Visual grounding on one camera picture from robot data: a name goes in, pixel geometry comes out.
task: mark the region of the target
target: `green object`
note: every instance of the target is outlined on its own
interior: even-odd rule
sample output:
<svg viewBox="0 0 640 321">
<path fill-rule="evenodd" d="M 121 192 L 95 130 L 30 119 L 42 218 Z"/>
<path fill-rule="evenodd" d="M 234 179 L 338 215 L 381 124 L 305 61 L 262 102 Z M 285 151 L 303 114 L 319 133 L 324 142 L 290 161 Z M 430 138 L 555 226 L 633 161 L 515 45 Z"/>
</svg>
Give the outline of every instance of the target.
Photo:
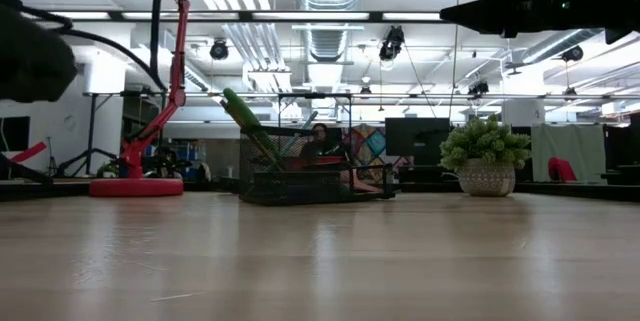
<svg viewBox="0 0 640 321">
<path fill-rule="evenodd" d="M 226 88 L 222 93 L 227 99 L 227 112 L 241 128 L 246 129 L 252 126 L 260 126 L 260 121 L 258 121 L 256 115 L 253 114 L 249 106 L 247 106 L 232 89 Z"/>
<path fill-rule="evenodd" d="M 524 167 L 531 152 L 526 149 L 530 137 L 511 133 L 508 125 L 499 126 L 495 116 L 485 122 L 475 118 L 464 127 L 454 129 L 440 145 L 442 166 L 458 171 L 467 159 L 480 158 L 487 165 L 512 164 Z"/>
<path fill-rule="evenodd" d="M 225 110 L 241 129 L 247 130 L 251 127 L 260 126 L 260 121 L 258 121 L 256 115 L 253 114 L 249 106 L 247 106 L 232 89 L 226 88 L 222 93 L 227 99 Z M 279 169 L 284 169 L 284 163 L 282 162 L 278 148 L 273 144 L 273 141 L 266 132 L 256 130 L 247 134 L 247 136 L 265 157 L 275 163 Z"/>
</svg>

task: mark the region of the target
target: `green leaves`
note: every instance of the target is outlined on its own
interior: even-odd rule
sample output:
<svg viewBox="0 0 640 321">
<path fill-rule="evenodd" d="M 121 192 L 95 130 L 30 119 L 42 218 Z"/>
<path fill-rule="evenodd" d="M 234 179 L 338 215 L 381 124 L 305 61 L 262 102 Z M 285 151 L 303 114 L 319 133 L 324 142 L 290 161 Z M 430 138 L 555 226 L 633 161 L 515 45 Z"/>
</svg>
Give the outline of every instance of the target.
<svg viewBox="0 0 640 321">
<path fill-rule="evenodd" d="M 527 135 L 511 134 L 508 125 L 500 126 L 495 116 L 487 121 L 475 118 L 465 127 L 458 127 L 446 142 L 440 145 L 441 164 L 450 170 L 457 170 L 467 159 L 481 158 L 486 164 L 511 164 L 524 167 L 530 157 L 527 149 L 530 138 Z"/>
</svg>

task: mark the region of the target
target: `black equipment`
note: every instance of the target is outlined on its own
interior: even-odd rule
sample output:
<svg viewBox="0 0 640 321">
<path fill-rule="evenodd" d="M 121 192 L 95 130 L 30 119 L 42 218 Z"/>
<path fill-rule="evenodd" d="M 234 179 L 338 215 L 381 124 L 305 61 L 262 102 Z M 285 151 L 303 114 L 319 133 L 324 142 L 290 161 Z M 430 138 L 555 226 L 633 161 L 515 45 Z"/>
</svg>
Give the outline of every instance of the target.
<svg viewBox="0 0 640 321">
<path fill-rule="evenodd" d="M 400 51 L 402 51 L 403 43 L 404 32 L 402 31 L 402 26 L 391 26 L 391 30 L 380 48 L 380 60 L 393 61 Z"/>
<path fill-rule="evenodd" d="M 0 100 L 57 101 L 76 77 L 73 52 L 60 35 L 21 11 L 35 10 L 20 0 L 0 0 Z"/>
<path fill-rule="evenodd" d="M 576 46 L 572 49 L 569 49 L 560 55 L 560 59 L 564 62 L 580 61 L 582 60 L 583 57 L 584 57 L 584 51 L 580 46 Z"/>
<path fill-rule="evenodd" d="M 477 0 L 445 8 L 440 18 L 482 34 L 606 28 L 614 43 L 640 30 L 640 0 Z"/>
<path fill-rule="evenodd" d="M 414 156 L 415 165 L 438 165 L 440 144 L 451 130 L 447 118 L 385 119 L 388 156 Z"/>
<path fill-rule="evenodd" d="M 487 81 L 480 81 L 472 86 L 469 86 L 468 95 L 484 95 L 489 92 L 489 85 Z"/>
<path fill-rule="evenodd" d="M 215 41 L 213 41 L 213 46 L 211 46 L 209 55 L 211 55 L 211 58 L 216 61 L 225 60 L 227 57 L 229 57 L 229 48 L 227 47 L 227 40 L 216 39 Z"/>
</svg>

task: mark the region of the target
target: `spotlight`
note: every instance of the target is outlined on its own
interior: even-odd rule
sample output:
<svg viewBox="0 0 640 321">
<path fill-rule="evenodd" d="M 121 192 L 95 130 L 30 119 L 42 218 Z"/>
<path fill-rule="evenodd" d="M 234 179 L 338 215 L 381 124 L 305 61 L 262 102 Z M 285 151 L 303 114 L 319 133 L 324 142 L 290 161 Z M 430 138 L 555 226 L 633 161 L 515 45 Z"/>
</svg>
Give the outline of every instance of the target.
<svg viewBox="0 0 640 321">
<path fill-rule="evenodd" d="M 402 51 L 404 32 L 402 26 L 391 26 L 391 30 L 380 48 L 380 61 L 393 61 Z"/>
<path fill-rule="evenodd" d="M 211 51 L 209 51 L 209 55 L 211 55 L 211 58 L 216 61 L 221 61 L 226 59 L 229 56 L 229 48 L 227 47 L 227 40 L 216 39 L 215 41 L 213 41 L 213 46 L 211 46 Z"/>
<path fill-rule="evenodd" d="M 489 92 L 489 85 L 486 81 L 480 81 L 469 87 L 467 95 L 484 95 Z"/>
<path fill-rule="evenodd" d="M 582 47 L 576 46 L 560 55 L 560 58 L 564 62 L 569 61 L 580 61 L 584 57 L 584 51 L 582 51 Z"/>
<path fill-rule="evenodd" d="M 566 90 L 562 91 L 562 94 L 565 96 L 577 96 L 575 87 L 567 87 Z"/>
</svg>

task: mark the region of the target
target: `potted plant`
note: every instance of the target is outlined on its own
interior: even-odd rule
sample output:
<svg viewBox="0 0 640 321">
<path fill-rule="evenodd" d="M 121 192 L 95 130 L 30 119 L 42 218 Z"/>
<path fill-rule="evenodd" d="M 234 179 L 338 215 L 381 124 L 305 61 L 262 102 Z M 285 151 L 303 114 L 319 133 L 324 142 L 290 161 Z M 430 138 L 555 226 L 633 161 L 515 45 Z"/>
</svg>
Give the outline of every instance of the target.
<svg viewBox="0 0 640 321">
<path fill-rule="evenodd" d="M 527 135 L 511 133 L 495 116 L 475 118 L 454 129 L 440 145 L 441 164 L 458 174 L 462 190 L 472 196 L 506 196 L 515 186 L 515 168 L 524 167 L 530 152 Z"/>
</svg>

